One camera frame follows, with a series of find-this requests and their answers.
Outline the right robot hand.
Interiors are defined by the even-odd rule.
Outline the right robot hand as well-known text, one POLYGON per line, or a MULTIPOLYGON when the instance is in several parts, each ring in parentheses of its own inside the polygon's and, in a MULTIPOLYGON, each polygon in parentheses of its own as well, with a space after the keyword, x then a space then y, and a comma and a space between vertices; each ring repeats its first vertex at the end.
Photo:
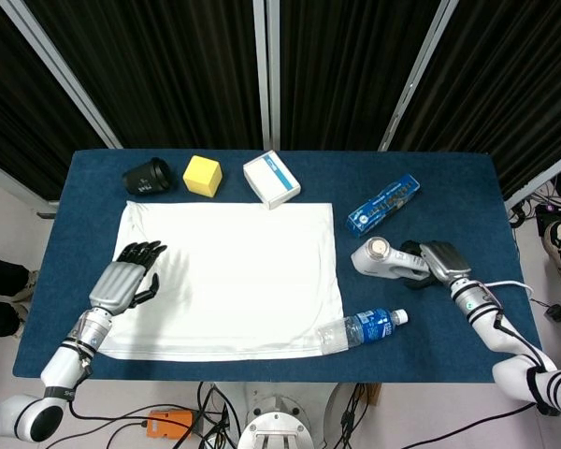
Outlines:
POLYGON ((404 284, 412 290, 438 284, 449 287, 455 281, 468 278, 471 272, 468 262, 450 242, 431 240, 420 243, 406 240, 399 249, 420 256, 428 269, 428 273, 421 280, 404 281, 404 284))

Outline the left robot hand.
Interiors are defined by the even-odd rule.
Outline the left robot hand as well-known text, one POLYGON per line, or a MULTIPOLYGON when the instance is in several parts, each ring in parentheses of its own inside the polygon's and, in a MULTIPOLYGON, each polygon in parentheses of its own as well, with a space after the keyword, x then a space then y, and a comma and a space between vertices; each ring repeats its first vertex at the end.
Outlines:
POLYGON ((89 294, 91 306, 117 316, 155 298, 160 288, 157 273, 151 275, 147 290, 139 292, 138 288, 166 248, 160 240, 126 245, 105 268, 89 294))

